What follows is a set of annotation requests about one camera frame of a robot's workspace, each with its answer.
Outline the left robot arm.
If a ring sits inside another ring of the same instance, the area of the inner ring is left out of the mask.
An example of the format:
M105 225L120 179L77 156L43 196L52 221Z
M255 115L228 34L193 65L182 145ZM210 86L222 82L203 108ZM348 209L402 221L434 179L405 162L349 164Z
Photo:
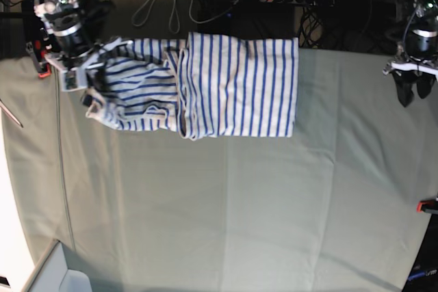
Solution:
M437 0L395 0L396 24L385 33L396 53L383 69L403 107L426 98L437 82Z

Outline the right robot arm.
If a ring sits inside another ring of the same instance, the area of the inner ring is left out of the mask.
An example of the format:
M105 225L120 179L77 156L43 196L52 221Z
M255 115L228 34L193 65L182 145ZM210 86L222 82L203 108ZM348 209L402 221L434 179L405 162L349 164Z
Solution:
M39 76L57 72L63 92L106 90L113 51L130 43L121 37L101 40L102 22L113 7L110 0L34 0L42 22L41 58L34 62Z

